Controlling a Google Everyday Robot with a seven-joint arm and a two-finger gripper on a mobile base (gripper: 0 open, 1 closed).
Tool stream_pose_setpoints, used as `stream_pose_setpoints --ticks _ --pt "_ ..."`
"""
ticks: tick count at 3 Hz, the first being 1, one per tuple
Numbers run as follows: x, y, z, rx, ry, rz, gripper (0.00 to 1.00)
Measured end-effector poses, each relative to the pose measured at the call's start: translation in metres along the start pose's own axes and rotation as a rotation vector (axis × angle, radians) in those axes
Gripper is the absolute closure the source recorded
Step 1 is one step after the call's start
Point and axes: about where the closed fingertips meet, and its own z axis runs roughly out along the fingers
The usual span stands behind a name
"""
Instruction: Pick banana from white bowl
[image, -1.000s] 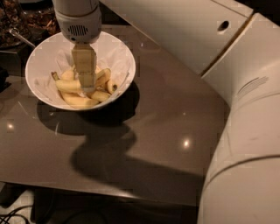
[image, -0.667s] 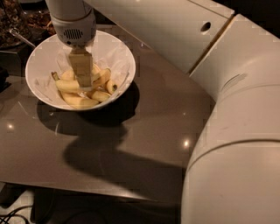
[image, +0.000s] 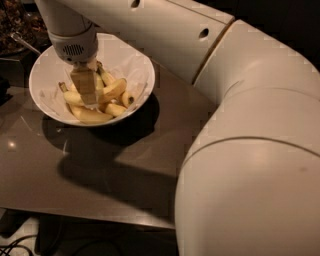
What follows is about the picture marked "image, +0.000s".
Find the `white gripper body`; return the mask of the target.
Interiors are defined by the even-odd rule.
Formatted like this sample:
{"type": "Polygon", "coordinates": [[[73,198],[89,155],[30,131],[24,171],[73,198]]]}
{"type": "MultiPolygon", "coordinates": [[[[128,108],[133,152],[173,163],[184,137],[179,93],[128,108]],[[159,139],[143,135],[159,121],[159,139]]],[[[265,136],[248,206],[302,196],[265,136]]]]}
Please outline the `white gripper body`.
{"type": "Polygon", "coordinates": [[[92,22],[54,22],[47,29],[58,57],[66,63],[87,63],[96,57],[98,40],[92,22]]]}

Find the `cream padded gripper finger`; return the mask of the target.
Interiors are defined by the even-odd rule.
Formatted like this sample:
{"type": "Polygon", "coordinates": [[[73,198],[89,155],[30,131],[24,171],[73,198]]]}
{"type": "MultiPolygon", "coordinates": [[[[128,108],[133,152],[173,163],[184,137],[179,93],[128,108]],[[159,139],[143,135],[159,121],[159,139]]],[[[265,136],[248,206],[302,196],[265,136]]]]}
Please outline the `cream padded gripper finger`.
{"type": "Polygon", "coordinates": [[[74,83],[80,98],[85,106],[93,107],[97,105],[96,94],[96,74],[85,63],[75,63],[70,72],[70,77],[74,83]]]}

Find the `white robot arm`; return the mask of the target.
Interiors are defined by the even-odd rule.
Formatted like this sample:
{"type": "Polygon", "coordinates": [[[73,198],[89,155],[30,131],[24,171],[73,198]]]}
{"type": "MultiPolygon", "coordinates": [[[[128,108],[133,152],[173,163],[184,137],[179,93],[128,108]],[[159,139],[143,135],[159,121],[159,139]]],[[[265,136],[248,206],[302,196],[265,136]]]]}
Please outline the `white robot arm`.
{"type": "Polygon", "coordinates": [[[192,0],[35,0],[55,47],[101,27],[216,106],[175,196],[180,256],[320,256],[320,77],[303,56],[192,0]]]}

